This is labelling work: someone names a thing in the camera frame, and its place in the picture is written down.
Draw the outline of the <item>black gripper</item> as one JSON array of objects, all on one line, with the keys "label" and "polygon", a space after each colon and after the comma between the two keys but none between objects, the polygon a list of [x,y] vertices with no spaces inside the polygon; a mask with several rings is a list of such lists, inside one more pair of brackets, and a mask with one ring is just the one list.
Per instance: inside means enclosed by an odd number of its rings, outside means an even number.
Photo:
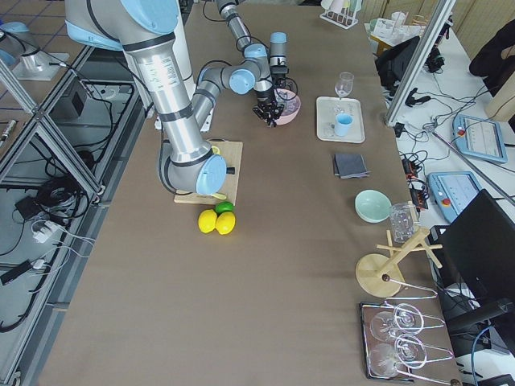
[{"label": "black gripper", "polygon": [[285,86],[289,69],[286,65],[277,64],[270,67],[270,74],[274,86]]},{"label": "black gripper", "polygon": [[253,112],[260,120],[268,121],[269,127],[276,127],[285,105],[277,104],[273,82],[261,79],[255,83],[253,90],[257,97],[257,105],[253,107]]}]

